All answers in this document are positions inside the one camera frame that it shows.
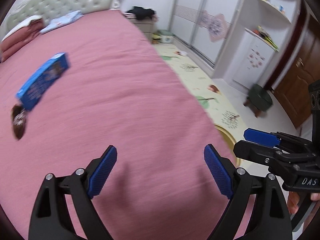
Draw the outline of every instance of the screw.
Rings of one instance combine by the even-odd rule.
[[[268,175],[268,178],[271,179],[271,180],[275,180],[275,179],[276,179],[276,176],[275,176],[274,174],[270,173],[270,174]]]
[[[82,168],[77,169],[77,170],[76,170],[76,174],[77,174],[77,175],[82,175],[82,174],[84,174],[84,169],[82,169]]]
[[[47,174],[46,176],[45,176],[45,179],[47,179],[47,180],[50,180],[50,179],[52,179],[53,178],[53,174],[52,173],[49,173],[49,174]]]
[[[240,175],[243,175],[243,174],[245,174],[245,169],[239,168],[239,169],[237,169],[237,173]]]

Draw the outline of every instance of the green stool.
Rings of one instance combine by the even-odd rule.
[[[266,112],[272,106],[271,96],[258,84],[254,84],[250,89],[247,100],[244,106],[252,104],[254,106],[253,112],[255,117],[258,117],[261,112]]]

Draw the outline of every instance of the pink pillow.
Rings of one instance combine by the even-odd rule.
[[[44,28],[43,20],[31,22],[29,26],[23,27],[4,39],[0,44],[2,51],[1,62],[4,62],[23,46],[39,35],[39,31]]]

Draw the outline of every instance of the sliding wardrobe door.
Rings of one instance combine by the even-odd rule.
[[[205,0],[191,45],[213,64],[223,47],[239,0]]]
[[[171,32],[190,44],[203,0],[177,0],[173,12]]]

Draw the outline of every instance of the door handle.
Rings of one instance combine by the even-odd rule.
[[[298,58],[296,66],[297,67],[303,67],[303,63],[302,63],[302,59],[301,58]]]

